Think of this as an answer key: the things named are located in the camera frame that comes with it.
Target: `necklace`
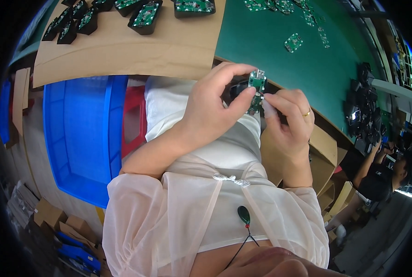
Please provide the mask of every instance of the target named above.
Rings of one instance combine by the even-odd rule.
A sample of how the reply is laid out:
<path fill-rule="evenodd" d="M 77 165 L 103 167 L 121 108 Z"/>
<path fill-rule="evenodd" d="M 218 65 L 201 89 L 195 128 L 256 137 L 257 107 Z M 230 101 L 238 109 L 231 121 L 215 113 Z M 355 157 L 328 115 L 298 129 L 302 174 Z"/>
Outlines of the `necklace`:
<path fill-rule="evenodd" d="M 238 252 L 240 252 L 240 250 L 243 248 L 243 245 L 245 245 L 246 241 L 248 240 L 248 238 L 251 238 L 255 244 L 257 244 L 257 246 L 259 247 L 257 241 L 252 237 L 251 235 L 251 231 L 249 230 L 250 227 L 250 223 L 251 223 L 251 216 L 249 214 L 248 209 L 245 206 L 240 206 L 237 209 L 237 213 L 238 216 L 240 216 L 240 219 L 246 223 L 245 228 L 248 230 L 248 236 L 246 237 L 245 241 L 243 242 L 242 246 L 240 246 L 240 249 L 238 249 L 238 251 L 235 253 L 235 255 L 232 257 L 232 260 L 228 263 L 228 265 L 225 267 L 225 269 L 228 268 L 229 265 L 231 265 L 232 261 L 235 259 L 235 257 L 237 256 Z"/>

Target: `blue bin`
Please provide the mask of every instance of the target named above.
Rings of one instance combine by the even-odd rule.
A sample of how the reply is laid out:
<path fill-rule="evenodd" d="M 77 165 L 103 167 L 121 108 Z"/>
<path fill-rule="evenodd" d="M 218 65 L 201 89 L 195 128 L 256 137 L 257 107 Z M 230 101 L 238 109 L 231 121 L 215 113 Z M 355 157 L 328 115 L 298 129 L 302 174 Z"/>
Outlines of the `blue bin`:
<path fill-rule="evenodd" d="M 106 208 L 121 169 L 127 76 L 97 76 L 44 86 L 47 153 L 60 190 Z"/>
<path fill-rule="evenodd" d="M 9 141 L 9 97 L 10 82 L 4 81 L 0 95 L 0 137 L 3 144 Z"/>

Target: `workbench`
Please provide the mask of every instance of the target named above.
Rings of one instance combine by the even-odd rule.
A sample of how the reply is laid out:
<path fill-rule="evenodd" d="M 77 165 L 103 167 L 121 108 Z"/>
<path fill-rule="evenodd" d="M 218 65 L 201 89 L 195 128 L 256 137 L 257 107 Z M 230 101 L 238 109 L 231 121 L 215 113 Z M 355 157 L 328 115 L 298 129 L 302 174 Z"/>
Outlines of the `workbench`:
<path fill-rule="evenodd" d="M 271 83 L 301 89 L 314 111 L 344 139 L 353 142 L 354 138 L 347 136 L 342 102 L 350 79 L 357 78 L 356 65 L 369 62 L 373 72 L 377 66 L 364 37 L 340 3 L 314 0 L 311 4 L 315 12 L 325 17 L 321 26 L 329 48 L 323 46 L 317 26 L 306 25 L 302 9 L 296 5 L 294 13 L 284 15 L 269 10 L 251 12 L 243 0 L 229 0 L 225 4 L 215 56 L 257 66 L 265 71 Z M 289 53 L 284 42 L 293 33 L 302 37 L 303 45 Z"/>

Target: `woman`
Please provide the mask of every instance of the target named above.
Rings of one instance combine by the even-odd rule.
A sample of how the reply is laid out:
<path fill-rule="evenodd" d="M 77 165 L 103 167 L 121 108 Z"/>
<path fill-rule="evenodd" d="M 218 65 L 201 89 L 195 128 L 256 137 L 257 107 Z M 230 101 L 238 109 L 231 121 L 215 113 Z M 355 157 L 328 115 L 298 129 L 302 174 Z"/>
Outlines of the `woman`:
<path fill-rule="evenodd" d="M 149 77 L 148 142 L 108 185 L 103 248 L 114 276 L 339 275 L 325 269 L 328 237 L 308 159 L 314 114 L 304 94 L 265 94 L 267 128 L 288 158 L 285 189 L 260 163 L 260 117 L 245 114 L 255 89 L 223 106 L 225 86 L 253 70 L 221 63 L 198 82 Z"/>

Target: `woman's left hand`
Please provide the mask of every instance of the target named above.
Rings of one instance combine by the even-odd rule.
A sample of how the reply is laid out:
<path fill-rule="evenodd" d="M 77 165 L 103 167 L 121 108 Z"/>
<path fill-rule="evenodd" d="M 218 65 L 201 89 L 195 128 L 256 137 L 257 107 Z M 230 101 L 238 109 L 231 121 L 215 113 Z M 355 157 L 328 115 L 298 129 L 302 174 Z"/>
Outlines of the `woman's left hand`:
<path fill-rule="evenodd" d="M 254 70 L 247 64 L 223 62 L 193 86 L 184 116 L 173 127 L 193 150 L 219 138 L 246 113 L 254 87 L 243 90 L 229 108 L 223 106 L 221 95 L 234 76 Z"/>

